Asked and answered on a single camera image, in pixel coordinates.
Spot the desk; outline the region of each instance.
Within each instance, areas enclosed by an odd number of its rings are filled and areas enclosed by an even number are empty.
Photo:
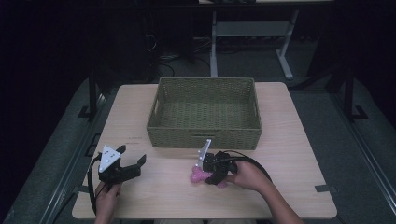
[[[121,166],[136,164],[147,154],[142,175],[122,185],[115,217],[154,218],[268,218],[270,210],[255,191],[229,185],[192,184],[191,168],[197,150],[154,148],[146,124],[157,85],[127,85],[119,89],[99,140],[104,145],[126,145]],[[256,83],[262,136],[256,150],[242,151],[270,174],[280,193],[300,217],[331,218],[337,210],[325,185],[302,123],[283,83]],[[93,172],[93,184],[99,183]],[[78,195],[75,218],[94,218],[88,193]]]
[[[210,1],[200,0],[200,4],[209,4]],[[256,0],[255,4],[269,3],[319,3],[332,2],[332,0]],[[286,79],[293,79],[293,74],[286,60],[286,51],[289,46],[295,22],[299,10],[294,9],[288,21],[217,21],[216,11],[213,13],[212,21],[212,48],[210,52],[210,76],[218,76],[216,57],[216,37],[218,36],[284,36],[285,40],[280,49],[276,50],[283,73]]]

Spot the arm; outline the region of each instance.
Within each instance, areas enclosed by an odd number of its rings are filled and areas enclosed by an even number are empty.
[[[256,166],[247,161],[236,161],[238,173],[227,176],[226,180],[235,185],[255,190],[267,201],[275,221],[283,223],[303,223],[291,209],[276,186]]]
[[[120,195],[121,184],[108,189],[106,184],[100,182],[95,190],[96,194],[96,219],[95,224],[111,223],[116,208],[117,199]]]

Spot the woven basket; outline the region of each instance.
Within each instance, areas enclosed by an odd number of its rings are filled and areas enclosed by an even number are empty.
[[[255,149],[262,134],[252,78],[161,78],[148,119],[154,147]]]

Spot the pink object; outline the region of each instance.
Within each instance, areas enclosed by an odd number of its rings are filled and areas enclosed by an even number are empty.
[[[212,173],[203,171],[199,166],[194,166],[192,167],[192,174],[190,177],[190,181],[192,183],[199,183],[201,181],[206,180],[210,176],[212,176]],[[227,182],[221,181],[220,183],[217,184],[217,186],[218,188],[223,189],[227,187]]]

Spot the forearm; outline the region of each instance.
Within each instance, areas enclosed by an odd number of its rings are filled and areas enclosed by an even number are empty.
[[[111,217],[100,216],[98,215],[95,219],[94,224],[109,224],[111,223]]]
[[[275,185],[268,183],[263,188],[259,189],[258,192],[264,200],[267,201],[276,223],[303,223],[300,217],[282,197]]]

